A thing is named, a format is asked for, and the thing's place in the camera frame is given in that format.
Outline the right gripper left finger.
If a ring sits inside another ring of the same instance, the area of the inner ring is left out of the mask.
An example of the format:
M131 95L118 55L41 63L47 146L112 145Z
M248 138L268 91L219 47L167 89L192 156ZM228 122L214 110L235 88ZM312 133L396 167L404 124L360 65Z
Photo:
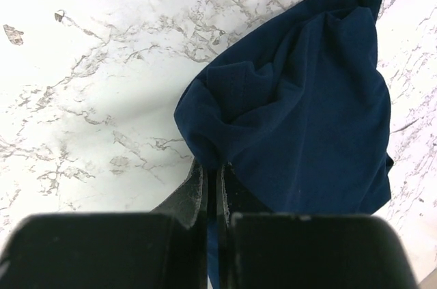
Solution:
M205 208L205 171L194 160L185 181L152 212L175 217L185 228L192 228Z

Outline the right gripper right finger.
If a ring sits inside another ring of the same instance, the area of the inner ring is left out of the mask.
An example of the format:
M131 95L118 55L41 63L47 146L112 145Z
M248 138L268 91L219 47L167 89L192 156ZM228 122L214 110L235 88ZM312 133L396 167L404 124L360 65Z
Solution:
M231 216L239 213L271 213L240 181L230 164L222 165L216 178L218 219L229 226Z

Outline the navy blue t shirt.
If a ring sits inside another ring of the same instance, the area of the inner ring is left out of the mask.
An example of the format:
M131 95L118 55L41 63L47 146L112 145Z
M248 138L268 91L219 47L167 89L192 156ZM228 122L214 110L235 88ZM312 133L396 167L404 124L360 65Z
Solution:
M371 215L391 197L382 0L303 0L208 64L174 118L209 171L274 212Z

